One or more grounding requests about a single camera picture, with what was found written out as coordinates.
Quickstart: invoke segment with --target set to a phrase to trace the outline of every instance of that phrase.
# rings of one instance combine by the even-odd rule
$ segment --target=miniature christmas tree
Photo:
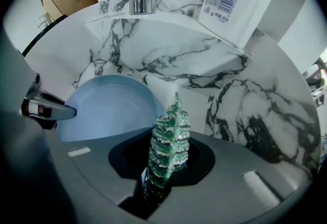
[[[148,167],[144,182],[144,198],[152,209],[158,207],[167,194],[166,184],[174,171],[186,167],[190,137],[189,115],[176,103],[153,124]]]

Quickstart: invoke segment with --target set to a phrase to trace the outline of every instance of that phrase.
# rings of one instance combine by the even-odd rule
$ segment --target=barcode
[[[236,1],[237,0],[220,0],[218,9],[220,9],[223,12],[226,12],[227,14],[231,14]]]

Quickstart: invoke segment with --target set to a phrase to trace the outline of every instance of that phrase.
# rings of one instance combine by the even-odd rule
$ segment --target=light blue round dish
[[[70,120],[58,122],[61,141],[114,136],[152,127],[164,107],[147,86],[128,76],[107,75],[90,79],[68,98],[77,110]]]

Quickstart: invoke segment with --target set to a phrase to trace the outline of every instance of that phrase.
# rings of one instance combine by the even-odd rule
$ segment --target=green ornament
[[[186,167],[190,147],[189,129],[189,115],[181,109],[181,101],[176,93],[176,103],[158,116],[153,124],[144,182],[144,198],[150,208],[161,204],[172,173]]]

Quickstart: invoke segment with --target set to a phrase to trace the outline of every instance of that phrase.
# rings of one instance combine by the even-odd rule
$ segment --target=marble sink
[[[256,30],[235,49],[197,22],[202,0],[156,0],[131,16],[107,0],[63,20],[27,54],[41,86],[62,99],[90,78],[139,76],[167,108],[179,92],[191,130],[245,146],[296,190],[315,176],[317,111],[300,72]]]

